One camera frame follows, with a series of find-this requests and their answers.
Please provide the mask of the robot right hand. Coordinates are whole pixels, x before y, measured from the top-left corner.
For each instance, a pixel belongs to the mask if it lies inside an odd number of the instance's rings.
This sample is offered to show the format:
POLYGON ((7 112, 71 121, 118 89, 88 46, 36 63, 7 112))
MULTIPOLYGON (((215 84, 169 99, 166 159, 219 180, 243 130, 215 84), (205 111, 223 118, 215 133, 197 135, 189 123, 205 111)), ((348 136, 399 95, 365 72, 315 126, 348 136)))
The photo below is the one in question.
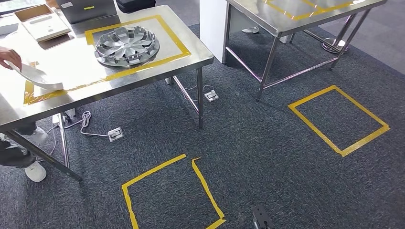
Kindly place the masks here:
POLYGON ((273 220, 268 216, 262 205, 253 207, 253 224, 255 229, 274 229, 273 220))

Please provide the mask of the person's hand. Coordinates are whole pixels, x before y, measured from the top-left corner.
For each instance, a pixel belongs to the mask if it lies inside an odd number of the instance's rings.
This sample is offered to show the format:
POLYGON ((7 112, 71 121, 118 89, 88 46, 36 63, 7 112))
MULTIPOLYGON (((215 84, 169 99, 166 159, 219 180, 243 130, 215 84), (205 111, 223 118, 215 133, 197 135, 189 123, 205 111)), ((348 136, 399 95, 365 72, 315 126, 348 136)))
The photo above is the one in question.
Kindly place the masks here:
POLYGON ((0 64, 4 68, 8 68, 12 70, 12 67, 6 63, 6 61, 11 62, 15 66, 17 66, 19 69, 21 69, 22 61, 21 57, 15 52, 15 50, 6 48, 6 47, 0 47, 0 64))

